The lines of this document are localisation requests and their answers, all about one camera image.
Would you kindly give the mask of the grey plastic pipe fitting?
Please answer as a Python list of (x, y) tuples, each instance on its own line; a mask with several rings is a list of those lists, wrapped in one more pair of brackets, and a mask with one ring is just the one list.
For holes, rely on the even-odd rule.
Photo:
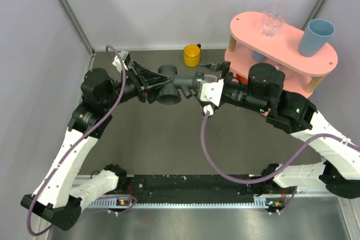
[(181, 75), (173, 65), (162, 65), (158, 68), (158, 73), (172, 78), (172, 81), (163, 85), (157, 95), (157, 101), (163, 105), (175, 105), (180, 103), (181, 94), (185, 98), (193, 96), (192, 91), (199, 91), (200, 83), (197, 82), (197, 75)]

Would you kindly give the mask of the clear trap with grey nut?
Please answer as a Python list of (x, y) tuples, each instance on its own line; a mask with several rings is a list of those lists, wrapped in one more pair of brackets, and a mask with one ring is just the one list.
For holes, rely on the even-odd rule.
[(199, 94), (201, 90), (201, 83), (213, 83), (217, 81), (218, 78), (215, 75), (205, 74), (202, 71), (197, 71), (195, 74), (194, 90), (197, 94)]

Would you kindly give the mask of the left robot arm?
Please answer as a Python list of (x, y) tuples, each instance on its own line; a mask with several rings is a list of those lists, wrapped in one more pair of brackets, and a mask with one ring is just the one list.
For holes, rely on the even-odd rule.
[(150, 71), (133, 60), (132, 66), (116, 58), (114, 66), (120, 80), (110, 78), (107, 71), (94, 68), (88, 71), (81, 84), (82, 101), (73, 112), (61, 148), (51, 168), (38, 188), (25, 195), (20, 204), (26, 208), (26, 226), (33, 236), (32, 216), (49, 222), (62, 230), (69, 230), (81, 213), (94, 201), (114, 191), (122, 193), (127, 179), (118, 165), (108, 165), (91, 180), (73, 187), (75, 178), (91, 149), (96, 145), (112, 119), (117, 105), (134, 97), (141, 102), (153, 102), (164, 87), (174, 82), (177, 68), (160, 66)]

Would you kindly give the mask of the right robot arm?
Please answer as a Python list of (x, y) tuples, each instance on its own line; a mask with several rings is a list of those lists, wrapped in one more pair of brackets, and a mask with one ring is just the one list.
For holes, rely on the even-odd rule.
[[(342, 198), (359, 197), (359, 147), (330, 125), (309, 99), (284, 90), (282, 71), (257, 63), (249, 70), (248, 83), (242, 84), (229, 72), (228, 61), (206, 68), (219, 71), (220, 77), (198, 73), (193, 85), (204, 115), (202, 150), (219, 175), (238, 184), (262, 183), (271, 193), (288, 187), (325, 187)], [(207, 120), (223, 103), (265, 114), (267, 123), (304, 144), (284, 164), (269, 165), (260, 178), (244, 180), (227, 175), (210, 158), (205, 144)]]

